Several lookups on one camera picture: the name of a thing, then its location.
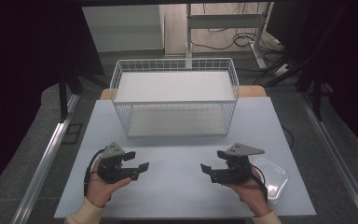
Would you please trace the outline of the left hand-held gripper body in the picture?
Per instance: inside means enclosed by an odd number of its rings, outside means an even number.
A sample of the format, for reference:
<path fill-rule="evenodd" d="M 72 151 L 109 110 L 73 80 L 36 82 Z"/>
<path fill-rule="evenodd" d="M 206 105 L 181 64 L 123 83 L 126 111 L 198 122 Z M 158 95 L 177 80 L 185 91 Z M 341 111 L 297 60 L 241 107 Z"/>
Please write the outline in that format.
<path fill-rule="evenodd" d="M 121 163 L 124 159 L 125 151 L 116 143 L 112 142 L 107 146 L 100 156 L 98 166 L 98 176 L 106 183 L 113 184 L 118 182 Z"/>

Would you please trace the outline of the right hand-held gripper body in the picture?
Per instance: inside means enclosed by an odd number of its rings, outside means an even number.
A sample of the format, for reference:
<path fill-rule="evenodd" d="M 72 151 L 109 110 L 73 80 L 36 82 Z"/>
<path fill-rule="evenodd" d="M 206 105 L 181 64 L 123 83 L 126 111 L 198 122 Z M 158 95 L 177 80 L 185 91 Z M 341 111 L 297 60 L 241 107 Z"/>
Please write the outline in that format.
<path fill-rule="evenodd" d="M 235 143 L 224 152 L 228 170 L 234 175 L 235 184 L 244 183 L 255 178 L 253 165 L 250 163 L 249 157 L 264 153 L 263 149 L 241 143 Z"/>

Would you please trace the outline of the clear plastic container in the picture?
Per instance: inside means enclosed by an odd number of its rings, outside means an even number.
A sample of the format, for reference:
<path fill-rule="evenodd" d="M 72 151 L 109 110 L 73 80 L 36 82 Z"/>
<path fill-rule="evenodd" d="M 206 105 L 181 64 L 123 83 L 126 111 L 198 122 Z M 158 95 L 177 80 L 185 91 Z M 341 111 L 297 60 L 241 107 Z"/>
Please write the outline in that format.
<path fill-rule="evenodd" d="M 263 158 L 255 160 L 254 166 L 261 176 L 262 183 L 268 191 L 268 200 L 276 203 L 288 182 L 287 172 L 277 164 Z"/>

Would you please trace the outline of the white wire basket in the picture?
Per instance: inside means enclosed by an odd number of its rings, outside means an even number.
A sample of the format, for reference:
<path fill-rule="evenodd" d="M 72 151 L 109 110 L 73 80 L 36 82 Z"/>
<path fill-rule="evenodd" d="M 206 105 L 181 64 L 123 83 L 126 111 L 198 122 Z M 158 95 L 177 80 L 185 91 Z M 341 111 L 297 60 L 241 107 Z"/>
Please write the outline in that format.
<path fill-rule="evenodd" d="M 120 60 L 110 96 L 128 137 L 226 135 L 239 80 L 230 58 Z"/>

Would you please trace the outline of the person's left hand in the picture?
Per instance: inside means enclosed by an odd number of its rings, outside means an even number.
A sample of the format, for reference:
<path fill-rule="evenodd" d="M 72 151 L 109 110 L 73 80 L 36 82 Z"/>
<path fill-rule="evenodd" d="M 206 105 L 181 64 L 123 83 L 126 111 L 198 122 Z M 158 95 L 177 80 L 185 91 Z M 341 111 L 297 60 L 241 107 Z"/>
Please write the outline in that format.
<path fill-rule="evenodd" d="M 88 190 L 86 194 L 87 200 L 98 208 L 104 208 L 111 199 L 112 194 L 120 188 L 130 184 L 131 179 L 126 178 L 119 180 L 117 183 L 108 184 L 104 182 L 97 174 L 100 160 L 97 160 L 89 175 Z"/>

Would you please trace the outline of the person's right hand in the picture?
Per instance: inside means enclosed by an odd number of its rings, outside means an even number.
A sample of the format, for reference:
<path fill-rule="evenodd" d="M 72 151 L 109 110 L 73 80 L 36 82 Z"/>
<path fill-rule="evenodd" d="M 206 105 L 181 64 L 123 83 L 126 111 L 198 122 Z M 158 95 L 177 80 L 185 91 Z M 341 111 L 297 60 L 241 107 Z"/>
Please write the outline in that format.
<path fill-rule="evenodd" d="M 254 217 L 264 217 L 272 212 L 261 187 L 253 179 L 240 184 L 225 184 L 225 187 L 233 189 L 239 195 Z"/>

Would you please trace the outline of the black metal stand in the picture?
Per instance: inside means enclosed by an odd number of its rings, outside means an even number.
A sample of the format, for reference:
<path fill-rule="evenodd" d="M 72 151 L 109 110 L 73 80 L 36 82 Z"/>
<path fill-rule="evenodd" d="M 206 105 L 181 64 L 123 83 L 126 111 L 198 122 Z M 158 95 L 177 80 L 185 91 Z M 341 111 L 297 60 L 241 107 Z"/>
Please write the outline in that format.
<path fill-rule="evenodd" d="M 66 88 L 69 88 L 73 94 L 80 94 L 83 90 L 78 76 L 78 70 L 75 68 L 62 70 L 59 75 L 60 122 L 64 122 L 69 114 Z"/>

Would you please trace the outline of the white power strip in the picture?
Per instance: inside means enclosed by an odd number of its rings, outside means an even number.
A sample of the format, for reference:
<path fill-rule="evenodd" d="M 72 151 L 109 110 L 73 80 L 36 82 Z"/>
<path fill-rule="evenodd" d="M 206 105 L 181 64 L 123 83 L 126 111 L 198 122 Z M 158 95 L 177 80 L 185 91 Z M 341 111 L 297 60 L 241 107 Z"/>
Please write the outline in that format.
<path fill-rule="evenodd" d="M 274 76 L 275 77 L 279 77 L 281 76 L 282 74 L 284 74 L 285 72 L 287 72 L 290 68 L 290 65 L 285 63 L 283 64 L 275 73 L 274 73 Z"/>

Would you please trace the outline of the black floor bracket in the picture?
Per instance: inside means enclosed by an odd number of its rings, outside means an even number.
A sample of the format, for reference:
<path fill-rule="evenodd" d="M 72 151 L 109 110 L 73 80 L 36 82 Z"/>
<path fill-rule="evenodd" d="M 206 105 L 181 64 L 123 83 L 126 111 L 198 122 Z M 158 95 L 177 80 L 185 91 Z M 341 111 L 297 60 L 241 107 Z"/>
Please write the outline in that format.
<path fill-rule="evenodd" d="M 70 124 L 64 134 L 62 143 L 64 145 L 75 145 L 80 137 L 82 126 L 82 123 Z"/>

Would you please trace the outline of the aluminium rail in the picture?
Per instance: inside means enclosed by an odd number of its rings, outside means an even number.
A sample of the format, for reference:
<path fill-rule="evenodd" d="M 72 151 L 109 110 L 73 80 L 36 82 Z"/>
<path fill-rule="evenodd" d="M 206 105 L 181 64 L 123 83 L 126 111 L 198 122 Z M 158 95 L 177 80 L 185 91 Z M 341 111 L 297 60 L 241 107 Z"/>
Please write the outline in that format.
<path fill-rule="evenodd" d="M 306 93 L 300 93 L 300 98 L 316 133 L 319 135 L 325 150 L 327 151 L 345 188 L 350 194 L 351 199 L 358 210 L 358 182 L 355 179 L 355 176 L 351 172 L 347 163 L 344 161 L 342 155 L 338 150 L 337 145 L 335 144 L 331 135 L 325 128 L 324 123 L 320 121 L 313 112 L 311 99 L 309 98 L 309 96 Z"/>
<path fill-rule="evenodd" d="M 60 121 L 49 139 L 44 154 L 35 169 L 34 175 L 25 191 L 18 209 L 10 221 L 10 224 L 26 224 L 31 215 L 38 195 L 46 181 L 49 169 L 57 155 L 58 149 L 62 143 L 64 134 L 70 124 L 74 110 L 76 108 L 79 96 L 72 94 L 69 102 L 66 104 L 68 115 L 63 121 Z"/>

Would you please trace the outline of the white desk frame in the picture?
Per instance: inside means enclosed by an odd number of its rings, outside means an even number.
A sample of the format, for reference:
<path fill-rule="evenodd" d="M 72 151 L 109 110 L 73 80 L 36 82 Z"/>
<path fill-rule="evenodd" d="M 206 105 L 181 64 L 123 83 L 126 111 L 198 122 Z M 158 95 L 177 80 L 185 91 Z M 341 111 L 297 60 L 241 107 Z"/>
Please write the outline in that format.
<path fill-rule="evenodd" d="M 192 58 L 191 31 L 193 29 L 235 29 L 255 28 L 255 38 L 250 43 L 252 53 L 260 70 L 267 66 L 261 54 L 259 43 L 268 18 L 270 2 L 267 2 L 260 14 L 231 14 L 231 15 L 193 15 L 191 5 L 186 5 L 186 58 Z"/>

